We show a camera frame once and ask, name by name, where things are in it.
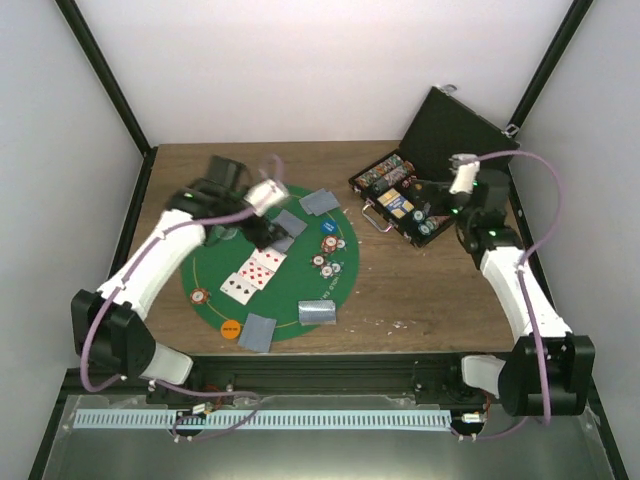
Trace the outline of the black poker chip case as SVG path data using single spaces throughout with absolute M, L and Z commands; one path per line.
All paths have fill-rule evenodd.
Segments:
M 364 167 L 348 183 L 364 201 L 370 200 L 382 224 L 393 221 L 396 231 L 415 247 L 435 240 L 455 221 L 451 215 L 425 215 L 412 202 L 415 179 L 451 184 L 454 174 L 450 158 L 468 153 L 478 156 L 517 150 L 513 135 L 476 114 L 454 98 L 455 88 L 433 86 L 400 141 L 398 147 Z M 394 188 L 414 205 L 401 219 L 394 218 L 377 198 Z

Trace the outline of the hole card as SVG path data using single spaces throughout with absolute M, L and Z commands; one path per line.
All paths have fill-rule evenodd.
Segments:
M 316 216 L 321 216 L 340 206 L 339 201 L 332 192 L 326 191 L 317 196 L 310 205 L 311 212 Z
M 277 321 L 275 319 L 264 317 L 258 319 L 255 345 L 256 352 L 268 353 L 270 351 L 276 325 Z
M 326 196 L 327 191 L 324 188 L 316 190 L 299 200 L 301 208 L 307 215 L 313 215 L 312 208 L 317 206 Z

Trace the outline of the blue small blind button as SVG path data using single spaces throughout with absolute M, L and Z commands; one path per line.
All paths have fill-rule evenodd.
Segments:
M 325 235 L 334 235 L 338 231 L 338 225 L 332 219 L 325 220 L 321 225 L 321 231 Z

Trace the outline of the red five chip stack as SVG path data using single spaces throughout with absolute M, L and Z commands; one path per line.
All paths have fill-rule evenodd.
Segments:
M 321 250 L 325 254 L 333 253 L 338 248 L 338 241 L 339 238 L 337 236 L 327 235 L 321 243 Z

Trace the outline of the black orange hundred chip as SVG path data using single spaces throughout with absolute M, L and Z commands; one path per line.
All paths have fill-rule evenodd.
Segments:
M 321 268 L 320 273 L 324 278 L 329 278 L 329 277 L 334 275 L 334 270 L 333 270 L 333 267 L 331 265 L 324 265 Z

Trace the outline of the brown red chip stack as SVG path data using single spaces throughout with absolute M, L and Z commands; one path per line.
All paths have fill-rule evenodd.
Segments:
M 209 292 L 203 288 L 195 288 L 191 291 L 189 299 L 194 305 L 206 304 L 209 300 Z

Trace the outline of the grey card deck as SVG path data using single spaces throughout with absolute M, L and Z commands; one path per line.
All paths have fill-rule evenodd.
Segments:
M 298 321 L 303 326 L 335 325 L 336 304 L 333 300 L 301 300 L 298 302 Z

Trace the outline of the orange big blind button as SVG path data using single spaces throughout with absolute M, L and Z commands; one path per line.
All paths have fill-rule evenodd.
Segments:
M 236 339 L 240 336 L 242 331 L 242 325 L 233 319 L 226 320 L 220 326 L 220 334 L 223 338 L 228 340 Z

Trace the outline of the clear acrylic dealer button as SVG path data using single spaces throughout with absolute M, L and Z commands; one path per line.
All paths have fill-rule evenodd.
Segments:
M 228 241 L 238 234 L 238 229 L 235 227 L 216 226 L 214 233 L 219 240 Z

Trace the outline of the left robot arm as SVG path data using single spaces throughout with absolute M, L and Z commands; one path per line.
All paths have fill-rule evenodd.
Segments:
M 151 234 L 116 273 L 96 290 L 75 294 L 73 335 L 87 391 L 141 378 L 169 385 L 170 393 L 184 404 L 203 395 L 205 381 L 192 371 L 192 357 L 159 343 L 145 321 L 165 284 L 215 227 L 237 229 L 258 248 L 283 238 L 284 229 L 266 214 L 289 196 L 284 163 L 275 154 L 269 159 L 274 170 L 262 168 L 258 182 L 244 185 L 245 164 L 212 157 L 205 176 L 170 197 Z

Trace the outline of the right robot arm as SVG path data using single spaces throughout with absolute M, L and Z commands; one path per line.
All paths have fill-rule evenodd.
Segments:
M 465 403 L 483 390 L 511 416 L 578 416 L 588 398 L 595 346 L 572 332 L 533 276 L 520 236 L 506 221 L 509 190 L 508 175 L 496 170 L 460 174 L 451 184 L 415 180 L 409 188 L 417 205 L 452 220 L 514 339 L 503 359 L 464 356 L 445 376 L 445 393 Z

